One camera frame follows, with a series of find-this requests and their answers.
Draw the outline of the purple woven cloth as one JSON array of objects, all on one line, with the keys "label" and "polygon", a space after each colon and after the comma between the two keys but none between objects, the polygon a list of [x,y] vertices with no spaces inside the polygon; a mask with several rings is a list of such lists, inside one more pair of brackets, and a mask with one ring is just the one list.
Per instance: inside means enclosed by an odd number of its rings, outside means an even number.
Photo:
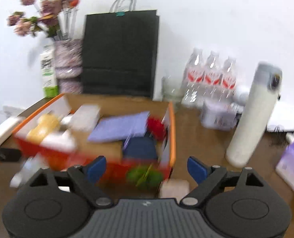
[{"label": "purple woven cloth", "polygon": [[150,112],[108,117],[96,125],[88,136],[89,142],[114,142],[144,136]]}]

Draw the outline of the yellow white plush dog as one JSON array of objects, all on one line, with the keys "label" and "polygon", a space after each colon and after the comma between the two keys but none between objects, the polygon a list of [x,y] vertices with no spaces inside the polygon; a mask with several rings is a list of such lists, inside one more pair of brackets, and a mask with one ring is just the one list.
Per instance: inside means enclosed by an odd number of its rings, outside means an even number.
[{"label": "yellow white plush dog", "polygon": [[32,143],[40,144],[45,137],[59,129],[59,118],[52,113],[43,114],[38,119],[37,126],[28,132],[26,139]]}]

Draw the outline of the translucent box of white beads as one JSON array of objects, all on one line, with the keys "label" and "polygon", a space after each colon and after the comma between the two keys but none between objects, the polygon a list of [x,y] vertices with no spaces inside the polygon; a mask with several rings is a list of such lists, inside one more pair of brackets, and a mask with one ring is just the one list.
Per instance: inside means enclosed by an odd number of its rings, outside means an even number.
[{"label": "translucent box of white beads", "polygon": [[94,104],[81,105],[71,117],[69,128],[74,131],[91,132],[99,122],[100,109]]}]

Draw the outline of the navy zippered case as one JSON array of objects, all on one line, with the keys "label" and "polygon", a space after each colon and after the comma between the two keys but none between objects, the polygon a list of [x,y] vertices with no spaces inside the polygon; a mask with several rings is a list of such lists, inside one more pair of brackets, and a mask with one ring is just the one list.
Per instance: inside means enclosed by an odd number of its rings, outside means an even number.
[{"label": "navy zippered case", "polygon": [[133,137],[123,142],[123,158],[135,160],[158,160],[156,143],[153,138]]}]

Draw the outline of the red fabric rose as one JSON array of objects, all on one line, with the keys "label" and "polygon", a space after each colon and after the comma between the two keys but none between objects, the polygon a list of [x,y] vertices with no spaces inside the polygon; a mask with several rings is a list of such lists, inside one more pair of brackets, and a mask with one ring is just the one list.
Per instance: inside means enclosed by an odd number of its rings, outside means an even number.
[{"label": "red fabric rose", "polygon": [[167,136],[165,125],[160,119],[153,116],[147,119],[147,130],[157,141],[163,141]]}]

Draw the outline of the clear plastic bag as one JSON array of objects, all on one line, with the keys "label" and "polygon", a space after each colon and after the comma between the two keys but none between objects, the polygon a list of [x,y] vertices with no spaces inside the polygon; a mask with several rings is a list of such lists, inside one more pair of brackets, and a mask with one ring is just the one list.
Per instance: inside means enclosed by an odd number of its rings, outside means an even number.
[{"label": "clear plastic bag", "polygon": [[39,170],[47,169],[49,164],[47,160],[40,154],[34,157],[29,157],[21,166],[19,172],[17,172],[10,181],[10,187],[19,188]]}]

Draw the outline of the white round puck device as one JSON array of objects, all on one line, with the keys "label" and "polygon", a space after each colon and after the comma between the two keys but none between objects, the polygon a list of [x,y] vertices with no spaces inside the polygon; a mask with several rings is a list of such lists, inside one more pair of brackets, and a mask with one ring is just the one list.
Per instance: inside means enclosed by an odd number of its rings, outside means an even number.
[{"label": "white round puck device", "polygon": [[76,139],[69,130],[50,133],[40,145],[63,153],[73,153],[77,150]]}]

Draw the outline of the pink cube charger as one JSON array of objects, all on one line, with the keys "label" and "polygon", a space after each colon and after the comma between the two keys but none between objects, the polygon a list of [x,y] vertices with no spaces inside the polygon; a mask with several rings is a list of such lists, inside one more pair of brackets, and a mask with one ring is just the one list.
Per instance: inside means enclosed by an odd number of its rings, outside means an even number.
[{"label": "pink cube charger", "polygon": [[159,198],[174,198],[180,202],[190,192],[190,184],[186,180],[166,179],[159,189]]}]

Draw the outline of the red orange cardboard box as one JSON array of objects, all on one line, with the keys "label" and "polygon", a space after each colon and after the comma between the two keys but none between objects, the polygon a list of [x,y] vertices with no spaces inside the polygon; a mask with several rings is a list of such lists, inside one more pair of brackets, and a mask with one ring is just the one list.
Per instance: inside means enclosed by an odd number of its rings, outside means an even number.
[{"label": "red orange cardboard box", "polygon": [[60,94],[12,132],[25,157],[54,170],[104,156],[104,180],[157,186],[176,161],[173,104],[147,98]]}]

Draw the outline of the clear glass cup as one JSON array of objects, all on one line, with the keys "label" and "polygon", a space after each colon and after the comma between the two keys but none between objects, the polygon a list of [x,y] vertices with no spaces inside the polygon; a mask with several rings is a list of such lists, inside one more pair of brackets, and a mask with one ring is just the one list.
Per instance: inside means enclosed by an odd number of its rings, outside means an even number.
[{"label": "clear glass cup", "polygon": [[174,111],[177,112],[184,96],[182,80],[171,75],[162,77],[161,94],[162,101],[171,102]]}]

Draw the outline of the water bottle right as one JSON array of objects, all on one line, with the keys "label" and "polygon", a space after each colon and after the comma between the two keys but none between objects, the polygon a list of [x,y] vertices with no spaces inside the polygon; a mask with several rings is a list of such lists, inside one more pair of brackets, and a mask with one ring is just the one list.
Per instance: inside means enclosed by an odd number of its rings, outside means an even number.
[{"label": "water bottle right", "polygon": [[221,77],[221,100],[230,102],[236,86],[236,58],[228,57],[223,63]]}]

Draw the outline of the white thermos bottle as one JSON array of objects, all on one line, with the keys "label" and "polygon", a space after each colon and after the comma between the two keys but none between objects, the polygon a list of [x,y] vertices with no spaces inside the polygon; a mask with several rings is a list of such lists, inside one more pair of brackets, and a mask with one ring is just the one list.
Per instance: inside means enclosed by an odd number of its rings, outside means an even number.
[{"label": "white thermos bottle", "polygon": [[272,64],[259,62],[251,84],[242,116],[226,150],[226,160],[243,168],[253,155],[279,99],[282,70]]}]

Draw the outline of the purple textured vase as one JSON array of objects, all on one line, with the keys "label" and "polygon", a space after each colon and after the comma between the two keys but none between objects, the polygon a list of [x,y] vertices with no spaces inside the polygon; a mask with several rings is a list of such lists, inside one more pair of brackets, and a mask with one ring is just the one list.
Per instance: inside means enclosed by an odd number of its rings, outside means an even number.
[{"label": "purple textured vase", "polygon": [[61,40],[54,43],[55,75],[61,93],[83,92],[81,53],[81,39]]}]

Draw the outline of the black paper shopping bag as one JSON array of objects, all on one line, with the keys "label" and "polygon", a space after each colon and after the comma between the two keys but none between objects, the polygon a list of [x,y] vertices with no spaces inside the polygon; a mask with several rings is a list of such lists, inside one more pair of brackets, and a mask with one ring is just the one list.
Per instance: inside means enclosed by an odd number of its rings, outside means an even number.
[{"label": "black paper shopping bag", "polygon": [[130,0],[115,0],[108,13],[85,18],[81,82],[84,93],[152,98],[158,50],[159,16],[137,11]]}]

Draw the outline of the dried pink flower bouquet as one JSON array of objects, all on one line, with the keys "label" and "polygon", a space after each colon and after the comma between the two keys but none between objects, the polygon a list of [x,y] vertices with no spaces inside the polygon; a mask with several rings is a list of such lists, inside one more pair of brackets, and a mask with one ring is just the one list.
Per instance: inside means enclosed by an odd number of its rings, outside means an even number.
[{"label": "dried pink flower bouquet", "polygon": [[20,0],[22,6],[34,6],[38,15],[28,17],[15,11],[7,18],[18,36],[36,37],[39,32],[54,41],[73,38],[77,10],[81,0]]}]

